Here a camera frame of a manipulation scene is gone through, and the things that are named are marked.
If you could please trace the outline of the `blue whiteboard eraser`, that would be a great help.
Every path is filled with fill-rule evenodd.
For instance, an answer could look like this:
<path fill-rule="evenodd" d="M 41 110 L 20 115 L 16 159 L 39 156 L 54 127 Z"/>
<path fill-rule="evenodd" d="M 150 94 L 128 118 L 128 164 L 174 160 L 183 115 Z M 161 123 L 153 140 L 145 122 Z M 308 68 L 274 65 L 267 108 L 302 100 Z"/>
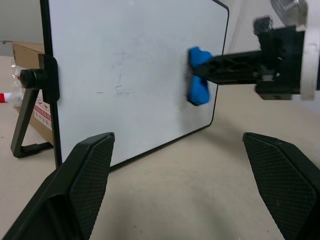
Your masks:
<path fill-rule="evenodd" d="M 211 94 L 208 82 L 205 78 L 193 74 L 194 68 L 210 60 L 213 55 L 208 51 L 201 50 L 194 46 L 188 51 L 188 67 L 191 73 L 187 90 L 187 100 L 194 106 L 201 106 L 210 101 Z"/>

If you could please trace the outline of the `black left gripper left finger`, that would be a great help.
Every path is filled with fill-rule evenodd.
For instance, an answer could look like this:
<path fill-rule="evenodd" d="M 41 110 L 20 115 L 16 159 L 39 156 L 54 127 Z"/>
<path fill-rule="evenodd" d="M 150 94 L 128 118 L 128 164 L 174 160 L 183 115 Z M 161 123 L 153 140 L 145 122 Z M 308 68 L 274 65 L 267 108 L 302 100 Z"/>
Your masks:
<path fill-rule="evenodd" d="M 88 137 L 40 185 L 2 240 L 89 240 L 105 196 L 115 135 Z"/>

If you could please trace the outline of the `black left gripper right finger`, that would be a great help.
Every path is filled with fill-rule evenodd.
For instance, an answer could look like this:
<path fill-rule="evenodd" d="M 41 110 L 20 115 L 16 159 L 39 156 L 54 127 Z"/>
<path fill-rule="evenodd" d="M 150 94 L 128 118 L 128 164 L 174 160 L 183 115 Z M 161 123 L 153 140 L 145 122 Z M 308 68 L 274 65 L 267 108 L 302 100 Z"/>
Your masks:
<path fill-rule="evenodd" d="M 285 240 L 320 240 L 320 169 L 292 143 L 252 132 L 243 143 L 258 192 Z"/>

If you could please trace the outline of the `clear plastic bag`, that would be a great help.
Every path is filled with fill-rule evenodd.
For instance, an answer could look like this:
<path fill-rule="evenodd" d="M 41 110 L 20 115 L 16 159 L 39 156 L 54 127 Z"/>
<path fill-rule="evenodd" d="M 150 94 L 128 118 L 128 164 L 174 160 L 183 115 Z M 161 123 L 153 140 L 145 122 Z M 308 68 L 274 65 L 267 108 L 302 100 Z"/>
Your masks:
<path fill-rule="evenodd" d="M 13 89 L 9 93 L 8 102 L 14 106 L 21 106 L 25 94 L 25 88 L 22 86 L 20 80 L 20 73 L 23 68 L 16 63 L 12 63 L 10 70 L 13 78 Z"/>

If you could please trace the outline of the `brown cardboard box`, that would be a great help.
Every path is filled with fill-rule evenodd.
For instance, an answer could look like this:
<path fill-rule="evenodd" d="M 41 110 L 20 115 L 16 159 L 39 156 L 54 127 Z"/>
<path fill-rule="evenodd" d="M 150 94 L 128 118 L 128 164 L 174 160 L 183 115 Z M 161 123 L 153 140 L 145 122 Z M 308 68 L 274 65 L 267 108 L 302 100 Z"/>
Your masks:
<path fill-rule="evenodd" d="M 11 46 L 11 55 L 17 66 L 24 69 L 39 69 L 39 55 L 45 53 L 42 43 L 3 40 L 2 45 Z M 40 90 L 34 104 L 29 124 L 50 144 L 53 144 L 50 105 L 44 102 Z"/>

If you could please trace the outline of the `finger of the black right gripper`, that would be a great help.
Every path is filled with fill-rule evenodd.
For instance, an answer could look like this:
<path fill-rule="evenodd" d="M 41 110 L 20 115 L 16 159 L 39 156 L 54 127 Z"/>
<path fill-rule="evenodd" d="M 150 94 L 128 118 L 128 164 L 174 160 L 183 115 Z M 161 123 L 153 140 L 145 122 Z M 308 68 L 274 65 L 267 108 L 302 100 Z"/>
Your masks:
<path fill-rule="evenodd" d="M 262 78 L 262 52 L 250 51 L 210 57 L 193 66 L 192 74 L 217 85 L 250 85 Z"/>

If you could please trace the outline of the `white whiteboard with black frame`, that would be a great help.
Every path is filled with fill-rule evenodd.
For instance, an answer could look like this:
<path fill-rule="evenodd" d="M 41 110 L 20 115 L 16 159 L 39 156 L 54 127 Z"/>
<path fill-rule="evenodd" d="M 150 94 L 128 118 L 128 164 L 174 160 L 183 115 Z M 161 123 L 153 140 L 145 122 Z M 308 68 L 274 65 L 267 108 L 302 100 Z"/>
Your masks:
<path fill-rule="evenodd" d="M 40 0 L 45 53 L 57 62 L 51 106 L 54 156 L 113 132 L 117 165 L 209 127 L 210 101 L 187 101 L 188 49 L 225 48 L 229 8 L 219 0 Z"/>

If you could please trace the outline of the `black folding whiteboard stand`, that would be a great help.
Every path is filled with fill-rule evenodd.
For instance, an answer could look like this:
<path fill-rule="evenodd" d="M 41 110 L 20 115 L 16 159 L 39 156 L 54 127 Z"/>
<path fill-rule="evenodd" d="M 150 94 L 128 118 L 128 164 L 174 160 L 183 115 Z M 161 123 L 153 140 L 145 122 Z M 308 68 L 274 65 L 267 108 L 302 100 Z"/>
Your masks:
<path fill-rule="evenodd" d="M 60 97 L 58 64 L 56 59 L 47 54 L 39 54 L 40 68 L 23 69 L 20 72 L 20 82 L 25 88 L 21 108 L 16 122 L 11 151 L 14 157 L 24 158 L 37 154 L 43 150 L 55 147 L 59 142 L 57 130 L 57 101 Z M 51 129 L 53 144 L 49 142 L 23 146 L 28 125 L 36 104 L 39 92 L 42 92 L 43 101 L 50 106 Z"/>

